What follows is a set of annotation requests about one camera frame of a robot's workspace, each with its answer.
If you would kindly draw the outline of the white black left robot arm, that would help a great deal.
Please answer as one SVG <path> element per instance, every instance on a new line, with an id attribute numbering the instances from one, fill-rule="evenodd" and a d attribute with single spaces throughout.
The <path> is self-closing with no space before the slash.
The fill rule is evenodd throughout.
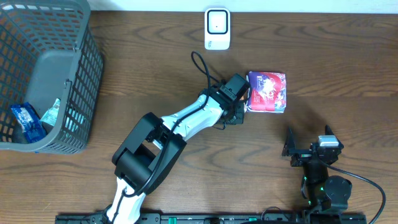
<path id="1" fill-rule="evenodd" d="M 247 83 L 228 82 L 203 90 L 197 100 L 174 114 L 145 114 L 112 157 L 116 194 L 105 211 L 108 223 L 135 223 L 146 195 L 168 176 L 187 141 L 217 123 L 241 122 Z"/>

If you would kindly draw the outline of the blue snack bar wrapper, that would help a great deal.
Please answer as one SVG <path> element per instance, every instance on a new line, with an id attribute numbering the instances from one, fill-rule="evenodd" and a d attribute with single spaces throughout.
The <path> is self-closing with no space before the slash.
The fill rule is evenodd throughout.
<path id="1" fill-rule="evenodd" d="M 17 122 L 20 124 L 22 133 L 28 143 L 38 142 L 46 137 L 47 132 L 31 104 L 26 102 L 12 105 L 11 111 L 17 118 Z"/>

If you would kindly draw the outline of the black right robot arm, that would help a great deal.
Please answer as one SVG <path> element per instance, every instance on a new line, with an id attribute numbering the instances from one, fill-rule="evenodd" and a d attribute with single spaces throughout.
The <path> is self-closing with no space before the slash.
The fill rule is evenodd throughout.
<path id="1" fill-rule="evenodd" d="M 314 213 L 341 213 L 348 208 L 352 183 L 328 174 L 328 166 L 338 160 L 343 148 L 329 126 L 308 149 L 296 148 L 292 130 L 287 131 L 282 155 L 290 157 L 292 167 L 303 168 L 301 194 Z"/>

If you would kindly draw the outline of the purple red tissue pack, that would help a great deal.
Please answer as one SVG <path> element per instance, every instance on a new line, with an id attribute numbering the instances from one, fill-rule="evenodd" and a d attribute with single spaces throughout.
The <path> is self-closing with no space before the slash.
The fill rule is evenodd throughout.
<path id="1" fill-rule="evenodd" d="M 283 113 L 287 106 L 287 82 L 284 73 L 250 71 L 246 111 L 252 113 Z"/>

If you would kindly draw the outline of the teal packet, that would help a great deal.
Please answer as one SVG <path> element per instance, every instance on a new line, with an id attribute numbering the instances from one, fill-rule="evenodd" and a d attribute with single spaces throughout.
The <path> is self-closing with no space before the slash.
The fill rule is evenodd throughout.
<path id="1" fill-rule="evenodd" d="M 60 99 L 57 98 L 51 108 L 49 108 L 44 115 L 41 117 L 40 121 L 47 123 L 51 126 L 55 126 L 57 122 L 57 116 L 60 107 Z"/>

